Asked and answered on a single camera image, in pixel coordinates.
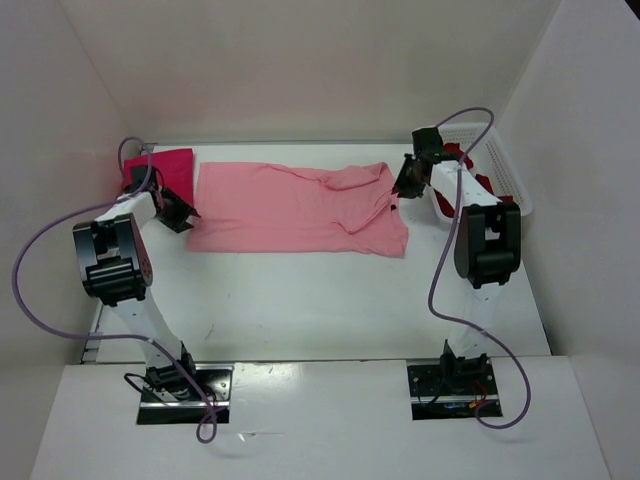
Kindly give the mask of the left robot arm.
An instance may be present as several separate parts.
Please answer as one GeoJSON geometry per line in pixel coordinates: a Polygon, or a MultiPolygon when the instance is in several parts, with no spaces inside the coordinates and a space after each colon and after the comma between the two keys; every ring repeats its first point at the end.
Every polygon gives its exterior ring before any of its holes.
{"type": "Polygon", "coordinates": [[[73,239],[86,293],[110,307],[131,334],[144,338],[147,384],[156,392],[190,400],[196,396],[200,376],[152,296],[153,269],[141,227],[156,219],[181,234],[194,228],[190,219],[199,214],[160,185],[157,173],[154,167],[133,167],[131,183],[119,202],[94,220],[75,225],[73,239]]]}

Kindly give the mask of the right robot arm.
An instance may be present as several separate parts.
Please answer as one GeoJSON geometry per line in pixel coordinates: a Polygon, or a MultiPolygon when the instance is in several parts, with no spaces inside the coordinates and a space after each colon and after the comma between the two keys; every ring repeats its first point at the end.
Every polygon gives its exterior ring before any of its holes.
{"type": "Polygon", "coordinates": [[[487,354],[471,358],[481,340],[497,345],[515,361],[513,351],[490,332],[495,302],[521,263],[521,210],[513,200],[496,196],[466,165],[468,153],[445,147],[438,127],[412,132],[413,152],[404,156],[392,193],[417,199],[429,189],[453,208],[445,247],[427,294],[427,308],[440,320],[465,328],[458,347],[445,343],[440,356],[439,382],[450,393],[460,393],[485,373],[487,354]],[[469,319],[440,312],[436,287],[445,260],[453,255],[457,275],[473,298],[469,319]]]}

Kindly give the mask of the magenta t shirt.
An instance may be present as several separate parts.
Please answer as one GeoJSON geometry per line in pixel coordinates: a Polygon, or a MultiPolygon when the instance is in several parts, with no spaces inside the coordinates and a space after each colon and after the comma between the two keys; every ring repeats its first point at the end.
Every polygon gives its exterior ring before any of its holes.
{"type": "Polygon", "coordinates": [[[194,152],[190,148],[152,154],[153,166],[160,172],[162,185],[189,205],[194,205],[194,152]]]}

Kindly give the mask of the pink t shirt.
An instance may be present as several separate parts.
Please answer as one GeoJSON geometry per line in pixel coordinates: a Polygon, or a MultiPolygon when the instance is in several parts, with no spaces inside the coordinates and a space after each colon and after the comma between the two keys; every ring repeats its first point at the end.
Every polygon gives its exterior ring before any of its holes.
{"type": "Polygon", "coordinates": [[[201,165],[191,252],[404,256],[408,228],[384,162],[340,170],[259,162],[201,165]]]}

